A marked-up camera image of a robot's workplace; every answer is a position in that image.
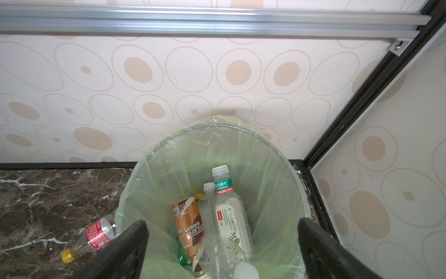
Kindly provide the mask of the tall clear white-cap bottle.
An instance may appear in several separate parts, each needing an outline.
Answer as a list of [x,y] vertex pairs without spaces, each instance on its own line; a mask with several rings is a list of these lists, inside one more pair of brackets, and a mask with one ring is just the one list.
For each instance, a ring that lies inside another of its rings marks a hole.
[[217,197],[216,186],[212,183],[205,183],[204,196],[198,200],[197,204],[202,218],[205,235],[217,234],[218,230],[214,224],[214,202]]

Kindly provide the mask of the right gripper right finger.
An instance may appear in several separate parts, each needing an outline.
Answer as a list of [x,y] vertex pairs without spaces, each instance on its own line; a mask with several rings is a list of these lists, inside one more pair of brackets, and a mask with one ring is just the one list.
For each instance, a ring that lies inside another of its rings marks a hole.
[[339,242],[309,218],[298,223],[298,241],[310,279],[378,279]]

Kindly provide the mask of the green soda bottle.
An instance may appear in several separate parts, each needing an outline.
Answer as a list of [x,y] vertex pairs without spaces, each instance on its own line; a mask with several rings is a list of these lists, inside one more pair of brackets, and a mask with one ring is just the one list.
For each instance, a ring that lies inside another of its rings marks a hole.
[[177,258],[182,267],[191,267],[192,262],[189,258],[189,255],[180,241],[178,241],[178,253]]

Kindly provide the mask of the brown label bottle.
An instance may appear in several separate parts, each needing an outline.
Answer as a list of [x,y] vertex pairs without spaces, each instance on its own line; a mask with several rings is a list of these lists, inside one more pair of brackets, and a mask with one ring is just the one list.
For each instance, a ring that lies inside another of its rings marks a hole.
[[199,252],[205,232],[196,198],[191,196],[176,203],[172,207],[172,213],[178,240],[187,251],[192,262],[192,266],[187,268],[195,277],[202,277],[205,273],[198,263],[196,254]]

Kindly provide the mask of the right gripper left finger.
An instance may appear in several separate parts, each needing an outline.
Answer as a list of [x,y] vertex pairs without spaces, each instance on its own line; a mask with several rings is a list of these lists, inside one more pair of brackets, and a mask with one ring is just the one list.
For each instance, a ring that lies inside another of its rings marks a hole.
[[134,222],[117,239],[69,277],[71,279],[138,279],[149,231],[144,221]]

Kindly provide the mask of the red label clear bottle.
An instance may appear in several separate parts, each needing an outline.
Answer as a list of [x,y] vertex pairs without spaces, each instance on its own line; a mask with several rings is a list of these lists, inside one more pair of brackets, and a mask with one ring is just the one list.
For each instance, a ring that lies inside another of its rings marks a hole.
[[114,210],[84,229],[75,244],[62,252],[61,259],[65,264],[71,263],[83,254],[104,248],[117,236]]

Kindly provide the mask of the red white label bottle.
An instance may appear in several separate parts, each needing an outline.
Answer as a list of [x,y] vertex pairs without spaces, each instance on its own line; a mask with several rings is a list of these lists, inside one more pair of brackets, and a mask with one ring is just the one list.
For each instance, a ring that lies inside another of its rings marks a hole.
[[247,258],[253,257],[253,242],[245,207],[241,197],[235,192],[227,165],[212,169],[217,197],[214,212],[218,233],[234,242]]

